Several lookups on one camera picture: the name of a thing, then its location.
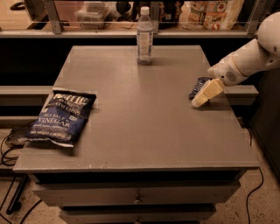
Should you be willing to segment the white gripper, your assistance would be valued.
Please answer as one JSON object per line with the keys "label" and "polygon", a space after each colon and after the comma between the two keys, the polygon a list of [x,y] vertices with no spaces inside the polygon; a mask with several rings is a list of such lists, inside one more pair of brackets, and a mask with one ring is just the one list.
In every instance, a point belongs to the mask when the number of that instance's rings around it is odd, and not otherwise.
{"label": "white gripper", "polygon": [[234,54],[230,53],[218,63],[211,66],[208,73],[212,78],[192,99],[192,105],[198,108],[223,92],[225,86],[235,86],[248,77],[243,75],[234,63]]}

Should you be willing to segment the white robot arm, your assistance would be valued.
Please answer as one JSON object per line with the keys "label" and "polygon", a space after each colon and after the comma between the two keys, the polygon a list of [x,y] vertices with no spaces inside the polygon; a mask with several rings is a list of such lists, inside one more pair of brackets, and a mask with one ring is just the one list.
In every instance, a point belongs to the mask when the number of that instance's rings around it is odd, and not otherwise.
{"label": "white robot arm", "polygon": [[279,64],[280,12],[276,12],[262,21],[257,38],[207,70],[211,79],[192,98],[192,105],[198,108],[222,93],[225,87],[236,86],[253,74],[278,68]]}

